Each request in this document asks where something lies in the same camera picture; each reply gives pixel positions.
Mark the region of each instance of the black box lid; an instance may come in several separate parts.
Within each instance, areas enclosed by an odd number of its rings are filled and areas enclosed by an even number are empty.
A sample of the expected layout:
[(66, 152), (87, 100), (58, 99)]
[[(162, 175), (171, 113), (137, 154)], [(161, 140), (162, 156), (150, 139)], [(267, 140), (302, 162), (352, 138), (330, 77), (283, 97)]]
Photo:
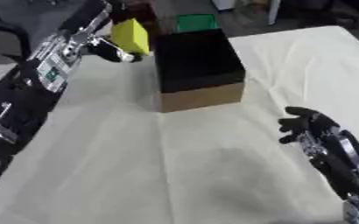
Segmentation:
[(220, 29), (159, 36), (155, 59), (162, 93), (243, 82), (245, 75)]

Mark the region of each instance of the robotic hand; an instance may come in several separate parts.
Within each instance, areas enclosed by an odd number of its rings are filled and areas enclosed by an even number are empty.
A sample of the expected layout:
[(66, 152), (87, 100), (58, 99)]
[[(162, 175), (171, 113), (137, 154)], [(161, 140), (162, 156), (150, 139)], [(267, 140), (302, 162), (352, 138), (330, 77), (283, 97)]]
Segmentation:
[(359, 224), (359, 142), (338, 123), (308, 108), (287, 107), (294, 118), (280, 119), (282, 144), (299, 142), (311, 164), (327, 179), (344, 201), (348, 223)]
[(85, 49), (115, 62), (141, 60), (95, 32), (125, 20), (116, 0), (87, 0), (29, 59), (0, 80), (0, 177), (39, 131), (67, 87)]

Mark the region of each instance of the table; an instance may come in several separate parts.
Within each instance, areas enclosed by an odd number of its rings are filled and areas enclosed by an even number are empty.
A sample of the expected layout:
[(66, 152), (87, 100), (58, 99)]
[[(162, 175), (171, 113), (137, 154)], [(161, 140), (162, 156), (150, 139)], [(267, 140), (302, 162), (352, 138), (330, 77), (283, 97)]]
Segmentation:
[(338, 27), (230, 41), (248, 69), (242, 102), (171, 114), (154, 112), (152, 59), (85, 58), (0, 181), (0, 224), (340, 220), (299, 146), (278, 144), (277, 119), (306, 106), (359, 139), (359, 41)]

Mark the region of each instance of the brown box base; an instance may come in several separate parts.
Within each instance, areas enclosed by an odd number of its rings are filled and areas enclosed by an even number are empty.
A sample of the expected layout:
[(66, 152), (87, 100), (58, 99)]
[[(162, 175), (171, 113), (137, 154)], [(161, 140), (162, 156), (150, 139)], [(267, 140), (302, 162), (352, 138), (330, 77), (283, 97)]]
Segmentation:
[(244, 83), (207, 87), (176, 93), (161, 93), (162, 112), (197, 109), (226, 103), (240, 102)]

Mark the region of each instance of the green object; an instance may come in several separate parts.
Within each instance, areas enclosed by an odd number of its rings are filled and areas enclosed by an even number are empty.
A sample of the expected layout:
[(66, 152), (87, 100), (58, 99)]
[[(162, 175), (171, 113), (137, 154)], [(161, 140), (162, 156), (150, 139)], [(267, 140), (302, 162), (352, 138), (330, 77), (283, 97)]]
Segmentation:
[(196, 32), (216, 28), (216, 19), (212, 14), (182, 15), (177, 17), (178, 32)]

